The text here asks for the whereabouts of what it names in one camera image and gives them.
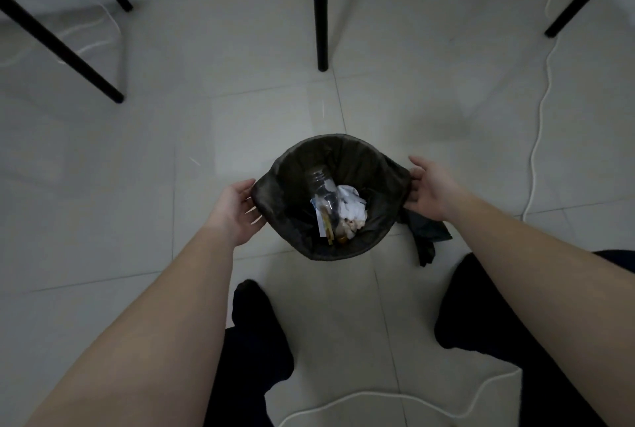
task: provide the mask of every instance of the person's left hand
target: person's left hand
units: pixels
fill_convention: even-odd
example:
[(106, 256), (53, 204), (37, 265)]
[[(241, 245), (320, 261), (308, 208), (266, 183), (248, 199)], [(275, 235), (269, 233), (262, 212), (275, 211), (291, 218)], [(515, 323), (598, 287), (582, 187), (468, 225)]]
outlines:
[(267, 222), (251, 199), (251, 187), (255, 182), (255, 179), (246, 179), (226, 186), (205, 222), (206, 227), (226, 230), (233, 246), (249, 241)]

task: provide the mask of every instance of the clear plastic bottle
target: clear plastic bottle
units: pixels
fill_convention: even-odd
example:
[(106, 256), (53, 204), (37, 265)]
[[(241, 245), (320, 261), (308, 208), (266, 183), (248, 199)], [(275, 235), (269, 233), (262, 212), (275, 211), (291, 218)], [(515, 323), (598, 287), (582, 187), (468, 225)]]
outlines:
[(311, 197), (322, 214), (326, 238), (329, 244), (332, 244), (335, 239), (335, 228), (339, 222), (337, 186), (330, 171), (324, 165), (310, 169), (306, 176)]

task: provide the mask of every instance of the person's left foot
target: person's left foot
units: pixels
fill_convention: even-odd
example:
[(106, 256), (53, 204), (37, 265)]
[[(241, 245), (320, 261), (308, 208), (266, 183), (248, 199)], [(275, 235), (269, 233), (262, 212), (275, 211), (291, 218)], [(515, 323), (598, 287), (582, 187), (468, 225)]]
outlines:
[(276, 344), (282, 375), (288, 379), (293, 373), (293, 355), (271, 302), (256, 281), (246, 279), (236, 287), (232, 320), (236, 327), (248, 329)]

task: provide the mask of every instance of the person's right arm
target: person's right arm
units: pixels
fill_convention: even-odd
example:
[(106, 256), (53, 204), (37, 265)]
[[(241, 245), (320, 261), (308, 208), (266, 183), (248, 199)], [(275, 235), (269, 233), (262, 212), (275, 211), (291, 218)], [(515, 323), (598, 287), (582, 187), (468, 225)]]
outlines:
[(635, 421), (635, 275), (505, 215), (411, 157), (406, 207), (451, 222), (519, 319), (611, 427)]

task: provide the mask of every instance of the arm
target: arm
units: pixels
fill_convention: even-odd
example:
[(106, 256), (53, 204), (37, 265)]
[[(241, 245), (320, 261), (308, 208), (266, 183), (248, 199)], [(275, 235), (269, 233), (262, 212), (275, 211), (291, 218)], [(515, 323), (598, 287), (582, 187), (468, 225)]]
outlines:
[(538, 342), (610, 426), (635, 419), (635, 275), (515, 220), (411, 157), (406, 203), (451, 222)]
[(205, 225), (91, 346), (28, 427), (201, 426), (225, 335), (234, 247), (265, 224), (254, 180), (220, 195)]

